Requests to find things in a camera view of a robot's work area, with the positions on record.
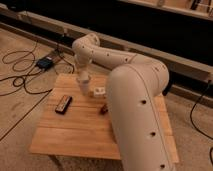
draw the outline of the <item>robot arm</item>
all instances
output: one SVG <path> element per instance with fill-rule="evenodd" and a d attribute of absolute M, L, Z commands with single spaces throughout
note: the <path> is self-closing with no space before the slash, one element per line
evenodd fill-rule
<path fill-rule="evenodd" d="M 109 69 L 107 104 L 126 171 L 174 171 L 165 144 L 154 96 L 166 87 L 166 66 L 146 56 L 102 48 L 95 34 L 73 43 L 80 79 L 87 79 L 91 60 Z"/>

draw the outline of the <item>concrete floor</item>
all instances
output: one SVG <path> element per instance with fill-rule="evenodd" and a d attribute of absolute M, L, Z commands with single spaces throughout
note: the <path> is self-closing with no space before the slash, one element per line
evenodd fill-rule
<path fill-rule="evenodd" d="M 0 29 L 0 58 L 8 52 L 28 50 L 32 49 L 33 46 L 33 41 Z M 40 58 L 50 50 L 50 47 L 39 44 L 35 51 L 36 57 Z M 72 61 L 71 56 L 66 55 L 66 58 Z M 61 72 L 68 71 L 63 65 L 58 66 L 57 69 Z M 107 70 L 95 65 L 92 65 L 90 70 L 91 72 L 108 73 Z M 16 74 L 11 70 L 11 65 L 2 64 L 0 61 L 0 79 Z M 30 83 L 29 89 L 42 91 L 51 88 L 56 77 L 55 72 L 50 70 Z M 11 89 L 11 82 L 0 83 L 0 94 Z M 27 95 L 23 90 L 10 96 L 0 97 L 0 137 L 41 97 L 41 95 Z M 213 146 L 213 142 L 197 133 L 189 122 L 189 112 L 194 102 L 171 93 L 165 99 L 180 157 L 177 170 L 213 170 L 209 160 L 209 148 Z M 30 154 L 28 151 L 45 101 L 46 99 L 0 142 L 0 171 L 57 170 L 57 167 L 47 156 Z M 209 107 L 198 105 L 194 112 L 196 123 L 211 136 L 213 136 L 212 111 Z M 120 161 L 64 156 L 60 156 L 59 160 L 67 171 L 122 170 Z"/>

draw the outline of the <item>black cable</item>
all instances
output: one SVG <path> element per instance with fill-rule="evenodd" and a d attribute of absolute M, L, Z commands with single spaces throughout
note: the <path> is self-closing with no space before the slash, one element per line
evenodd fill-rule
<path fill-rule="evenodd" d="M 61 56 L 60 43 L 61 43 L 62 38 L 64 38 L 64 35 L 61 35 L 61 37 L 59 38 L 59 40 L 57 42 L 56 52 L 58 53 L 58 56 L 61 58 L 61 60 L 63 60 L 65 63 L 67 63 L 69 66 L 72 67 L 72 74 L 73 74 L 75 72 L 75 66 L 72 63 L 70 63 L 69 61 L 67 61 L 66 59 L 64 59 L 63 56 Z"/>
<path fill-rule="evenodd" d="M 10 77 L 6 77 L 6 78 L 3 78 L 3 79 L 0 79 L 0 82 L 6 81 L 6 80 L 9 80 L 9 79 L 14 79 L 13 82 L 12 82 L 12 85 L 13 85 L 13 87 L 18 87 L 14 91 L 0 94 L 0 97 L 2 97 L 2 96 L 8 96 L 8 95 L 11 95 L 11 94 L 14 94 L 14 93 L 18 92 L 23 87 L 23 85 L 24 85 L 23 84 L 24 83 L 24 79 L 25 79 L 26 76 L 35 76 L 35 77 L 33 77 L 32 79 L 30 79 L 29 81 L 27 81 L 25 84 L 27 84 L 27 83 L 31 82 L 32 80 L 34 80 L 40 73 L 42 73 L 42 70 L 39 70 L 39 72 L 33 73 L 33 74 L 29 74 L 29 72 L 28 72 L 27 74 L 23 74 L 23 75 L 10 76 Z"/>
<path fill-rule="evenodd" d="M 211 148 L 210 148 L 210 151 L 209 151 L 210 161 L 211 161 L 212 166 L 213 166 L 213 157 L 212 157 L 212 155 L 213 155 L 213 147 L 211 147 Z"/>
<path fill-rule="evenodd" d="M 27 89 L 27 87 L 26 87 L 26 82 L 27 82 L 27 78 L 28 78 L 29 76 L 31 76 L 30 73 L 31 73 L 32 71 L 33 71 L 33 70 L 31 70 L 30 72 L 28 72 L 28 74 L 26 75 L 25 78 L 22 77 L 22 80 L 23 80 L 23 87 L 24 87 L 25 92 L 28 93 L 28 94 L 31 94 L 31 95 L 38 95 L 38 94 L 44 94 L 44 93 L 47 93 L 47 92 L 52 91 L 52 89 L 45 90 L 45 91 L 41 91 L 41 92 L 31 92 L 31 91 L 29 91 L 29 90 Z"/>
<path fill-rule="evenodd" d="M 1 138 L 0 141 L 2 141 L 24 118 L 26 118 L 26 116 L 28 116 L 28 114 L 35 109 L 44 99 L 45 97 L 47 97 L 47 95 L 50 93 L 51 91 L 47 92 L 32 108 L 30 108 L 30 110 L 25 113 Z"/>
<path fill-rule="evenodd" d="M 191 111 L 190 111 L 190 121 L 191 121 L 191 124 L 193 125 L 193 127 L 195 128 L 195 130 L 197 132 L 199 132 L 200 134 L 206 136 L 207 138 L 213 140 L 213 137 L 211 137 L 210 135 L 206 134 L 204 131 L 200 130 L 196 124 L 194 123 L 193 121 L 193 111 L 195 109 L 195 107 L 197 106 L 197 104 L 201 101 L 201 99 L 203 98 L 203 96 L 206 94 L 206 92 L 208 91 L 209 87 L 211 85 L 211 81 L 208 81 L 208 84 L 207 84 L 207 87 L 206 89 L 203 91 L 203 93 L 201 94 L 201 96 L 196 100 L 195 104 L 193 105 Z"/>

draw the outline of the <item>table leg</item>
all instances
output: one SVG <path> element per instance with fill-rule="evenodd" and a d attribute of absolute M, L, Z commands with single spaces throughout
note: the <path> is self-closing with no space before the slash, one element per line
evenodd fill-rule
<path fill-rule="evenodd" d="M 59 171 L 64 171 L 64 168 L 62 166 L 62 164 L 60 163 L 60 161 L 56 158 L 55 155 L 48 155 L 50 160 L 52 160 L 52 162 L 57 166 Z"/>

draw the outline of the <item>wooden board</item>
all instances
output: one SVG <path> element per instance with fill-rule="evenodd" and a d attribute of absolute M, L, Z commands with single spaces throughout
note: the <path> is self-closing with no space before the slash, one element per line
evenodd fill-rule
<path fill-rule="evenodd" d="M 90 88 L 105 86 L 106 76 L 93 75 Z M 63 95 L 71 95 L 73 102 L 65 115 L 54 112 Z M 106 99 L 94 99 L 81 94 L 75 75 L 61 74 L 56 80 L 47 105 L 30 146 L 30 152 L 106 159 L 120 159 L 109 115 L 99 110 Z M 173 162 L 178 155 L 164 98 L 155 98 Z"/>

